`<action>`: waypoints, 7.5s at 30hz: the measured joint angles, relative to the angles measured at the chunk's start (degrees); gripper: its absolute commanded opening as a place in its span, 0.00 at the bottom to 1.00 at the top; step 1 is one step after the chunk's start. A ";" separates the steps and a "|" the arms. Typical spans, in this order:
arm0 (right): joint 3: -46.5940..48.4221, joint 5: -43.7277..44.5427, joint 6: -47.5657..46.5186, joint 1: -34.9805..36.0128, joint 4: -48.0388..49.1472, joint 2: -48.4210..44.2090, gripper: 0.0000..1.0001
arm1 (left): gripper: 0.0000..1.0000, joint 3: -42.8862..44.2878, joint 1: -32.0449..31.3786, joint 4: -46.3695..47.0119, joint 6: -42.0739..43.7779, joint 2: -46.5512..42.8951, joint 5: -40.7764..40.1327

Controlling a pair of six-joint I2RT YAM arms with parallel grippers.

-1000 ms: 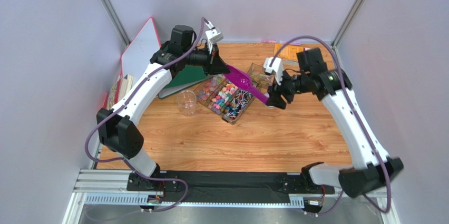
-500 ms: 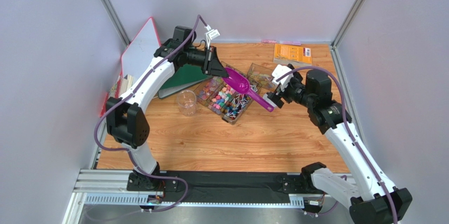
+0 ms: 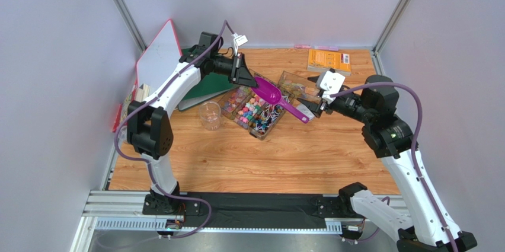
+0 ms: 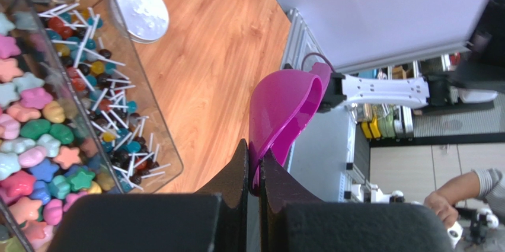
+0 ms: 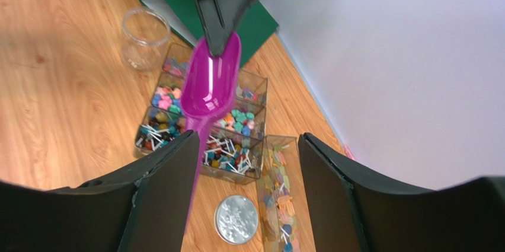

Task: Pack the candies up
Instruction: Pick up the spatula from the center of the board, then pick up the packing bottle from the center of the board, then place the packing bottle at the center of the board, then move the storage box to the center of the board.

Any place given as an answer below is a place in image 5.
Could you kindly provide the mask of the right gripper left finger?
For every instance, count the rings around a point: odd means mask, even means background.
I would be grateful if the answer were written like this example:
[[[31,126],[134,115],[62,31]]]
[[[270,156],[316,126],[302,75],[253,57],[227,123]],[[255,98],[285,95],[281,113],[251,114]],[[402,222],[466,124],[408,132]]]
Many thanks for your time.
[[[188,131],[76,188],[2,182],[1,250],[180,251],[198,151]]]

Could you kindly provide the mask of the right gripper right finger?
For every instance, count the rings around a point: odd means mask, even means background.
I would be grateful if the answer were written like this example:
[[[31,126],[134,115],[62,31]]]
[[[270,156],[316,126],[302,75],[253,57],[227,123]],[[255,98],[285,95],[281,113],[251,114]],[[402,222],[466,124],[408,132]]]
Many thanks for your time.
[[[503,251],[504,177],[441,190],[385,176],[311,133],[298,141],[317,251]]]

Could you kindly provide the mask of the single clear candy box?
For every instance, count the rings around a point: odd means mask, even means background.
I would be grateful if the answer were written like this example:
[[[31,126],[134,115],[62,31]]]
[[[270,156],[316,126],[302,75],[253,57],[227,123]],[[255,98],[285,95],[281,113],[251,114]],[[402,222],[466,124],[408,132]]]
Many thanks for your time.
[[[293,197],[296,138],[270,135],[265,138],[263,166],[257,181],[258,211],[265,251],[301,251],[298,219]]]

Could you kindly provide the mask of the clear plastic jar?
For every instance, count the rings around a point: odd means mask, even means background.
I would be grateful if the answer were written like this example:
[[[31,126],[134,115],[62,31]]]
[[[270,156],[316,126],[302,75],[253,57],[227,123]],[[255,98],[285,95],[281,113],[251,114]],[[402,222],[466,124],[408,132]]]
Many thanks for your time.
[[[122,62],[136,71],[159,69],[167,56],[171,36],[168,21],[150,8],[136,7],[124,14],[121,27]]]

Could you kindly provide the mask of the purple plastic scoop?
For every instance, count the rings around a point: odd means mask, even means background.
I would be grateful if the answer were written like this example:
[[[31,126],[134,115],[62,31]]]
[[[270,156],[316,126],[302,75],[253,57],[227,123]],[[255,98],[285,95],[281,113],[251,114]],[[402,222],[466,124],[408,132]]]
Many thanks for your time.
[[[234,86],[237,83],[241,53],[241,39],[233,32],[220,56],[211,55],[204,37],[193,48],[190,56],[181,109],[186,117],[186,130],[197,132],[200,141],[186,227],[190,222],[210,127],[231,111],[235,99]]]

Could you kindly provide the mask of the three-compartment clear candy box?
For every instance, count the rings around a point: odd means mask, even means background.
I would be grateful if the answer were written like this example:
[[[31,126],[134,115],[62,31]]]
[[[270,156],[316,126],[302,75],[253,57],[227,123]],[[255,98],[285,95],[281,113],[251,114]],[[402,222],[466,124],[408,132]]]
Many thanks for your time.
[[[235,94],[217,113],[185,111],[181,92],[191,49],[172,44],[162,73],[135,136],[133,154],[144,157],[174,141],[185,130],[200,138],[203,175],[235,184],[257,181],[263,170],[267,79],[239,71]]]

